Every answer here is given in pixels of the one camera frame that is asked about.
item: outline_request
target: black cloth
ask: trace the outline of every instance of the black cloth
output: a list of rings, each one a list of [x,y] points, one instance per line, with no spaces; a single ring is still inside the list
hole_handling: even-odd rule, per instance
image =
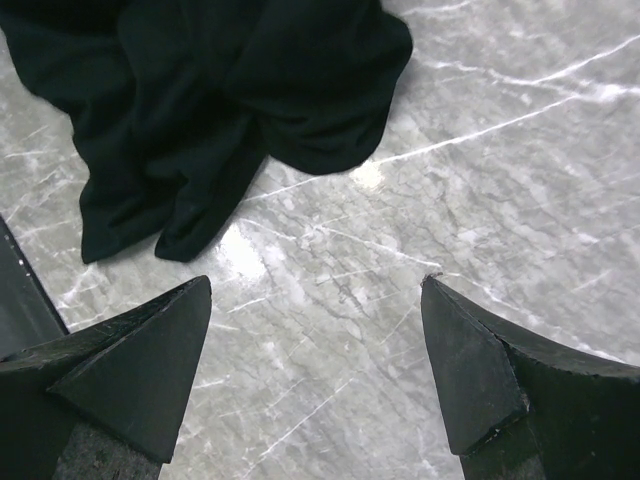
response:
[[[359,165],[412,51],[379,0],[1,0],[0,28],[73,123],[86,263],[156,232],[158,257],[193,259],[267,154]]]

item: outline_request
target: fabric fold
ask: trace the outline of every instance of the fabric fold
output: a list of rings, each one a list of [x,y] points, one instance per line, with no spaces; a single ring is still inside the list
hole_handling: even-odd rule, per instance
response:
[[[5,0],[16,71],[89,169],[82,258],[160,232],[190,261],[268,154],[306,173],[375,150],[412,41],[379,0]]]

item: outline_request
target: marble floor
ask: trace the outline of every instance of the marble floor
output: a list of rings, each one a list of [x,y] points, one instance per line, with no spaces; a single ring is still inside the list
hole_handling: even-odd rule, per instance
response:
[[[311,178],[270,162],[190,265],[147,241],[86,267],[87,171],[0,47],[0,208],[72,330],[194,275],[214,312],[169,479],[460,479],[424,345],[444,281],[640,365],[640,3],[388,0],[415,52],[382,145]]]

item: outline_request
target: glossy floor surface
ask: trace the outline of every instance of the glossy floor surface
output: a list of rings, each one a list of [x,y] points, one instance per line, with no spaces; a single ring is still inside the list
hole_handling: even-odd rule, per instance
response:
[[[152,241],[83,266],[86,169],[0,47],[0,207],[71,329],[194,275],[214,313],[168,479],[460,479],[419,312],[425,273],[640,365],[640,3],[388,0],[415,52],[345,175],[271,161],[190,265]]]

